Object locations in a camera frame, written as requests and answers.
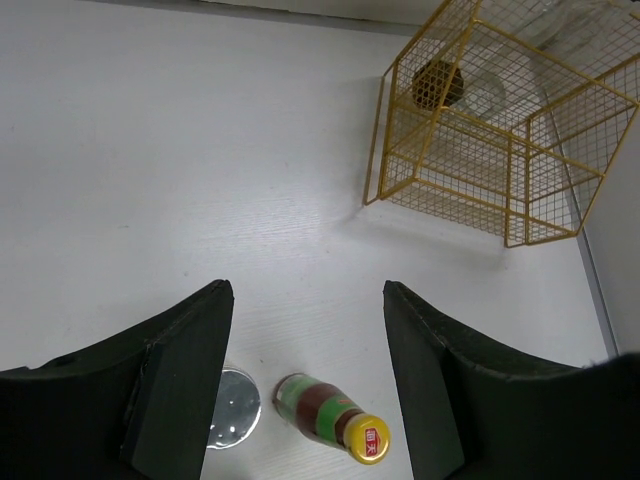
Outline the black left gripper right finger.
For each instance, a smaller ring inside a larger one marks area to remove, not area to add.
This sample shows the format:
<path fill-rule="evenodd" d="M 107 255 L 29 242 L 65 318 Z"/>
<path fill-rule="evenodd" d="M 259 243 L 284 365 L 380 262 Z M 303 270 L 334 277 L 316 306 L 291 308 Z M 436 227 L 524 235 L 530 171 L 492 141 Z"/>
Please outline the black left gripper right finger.
<path fill-rule="evenodd" d="M 639 357 L 536 357 L 438 311 L 397 281 L 384 320 L 417 479 L 635 479 Z"/>

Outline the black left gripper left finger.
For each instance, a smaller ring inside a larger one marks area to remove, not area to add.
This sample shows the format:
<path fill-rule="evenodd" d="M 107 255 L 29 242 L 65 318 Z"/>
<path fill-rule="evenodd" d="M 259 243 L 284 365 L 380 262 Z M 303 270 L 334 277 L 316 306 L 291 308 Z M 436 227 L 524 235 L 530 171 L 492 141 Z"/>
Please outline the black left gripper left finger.
<path fill-rule="evenodd" d="M 216 280 L 135 326 L 1 374 L 5 479 L 196 479 L 233 314 Z"/>

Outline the blue label shaker jar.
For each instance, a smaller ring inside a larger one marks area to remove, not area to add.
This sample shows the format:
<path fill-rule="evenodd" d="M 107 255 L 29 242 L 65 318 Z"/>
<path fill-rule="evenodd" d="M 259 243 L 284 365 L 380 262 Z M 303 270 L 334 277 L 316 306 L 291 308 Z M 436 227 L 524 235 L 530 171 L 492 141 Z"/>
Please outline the blue label shaker jar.
<path fill-rule="evenodd" d="M 262 402 L 253 378 L 244 370 L 225 366 L 219 382 L 207 448 L 225 450 L 246 440 L 256 428 Z"/>

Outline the yellow cap sauce bottle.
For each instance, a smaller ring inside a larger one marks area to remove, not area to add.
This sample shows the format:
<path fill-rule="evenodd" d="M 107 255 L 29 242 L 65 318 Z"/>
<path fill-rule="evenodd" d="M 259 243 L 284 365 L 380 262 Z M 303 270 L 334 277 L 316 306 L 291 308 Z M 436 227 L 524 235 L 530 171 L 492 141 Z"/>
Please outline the yellow cap sauce bottle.
<path fill-rule="evenodd" d="M 276 384 L 272 403 L 302 435 L 363 465 L 375 465 L 389 452 L 391 433 L 385 421 L 365 412 L 333 384 L 293 373 Z"/>

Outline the dark liquid square bottle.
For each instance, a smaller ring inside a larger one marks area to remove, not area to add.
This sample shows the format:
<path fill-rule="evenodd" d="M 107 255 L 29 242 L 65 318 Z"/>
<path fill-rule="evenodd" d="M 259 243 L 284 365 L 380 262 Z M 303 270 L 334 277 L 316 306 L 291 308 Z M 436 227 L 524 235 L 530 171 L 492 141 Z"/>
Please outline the dark liquid square bottle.
<path fill-rule="evenodd" d="M 463 98 L 464 91 L 461 69 L 447 61 L 428 61 L 412 77 L 412 100 L 422 110 L 450 107 Z"/>

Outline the clear square oil bottle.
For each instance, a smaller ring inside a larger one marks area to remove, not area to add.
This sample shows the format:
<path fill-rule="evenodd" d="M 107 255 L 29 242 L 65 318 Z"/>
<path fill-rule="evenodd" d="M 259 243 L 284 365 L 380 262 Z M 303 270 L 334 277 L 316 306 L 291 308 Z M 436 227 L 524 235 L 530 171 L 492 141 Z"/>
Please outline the clear square oil bottle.
<path fill-rule="evenodd" d="M 610 1 L 491 1 L 481 19 L 521 40 L 492 36 L 466 75 L 455 108 L 489 121 L 509 104 L 559 89 L 563 69 L 580 69 L 600 49 L 618 9 Z"/>

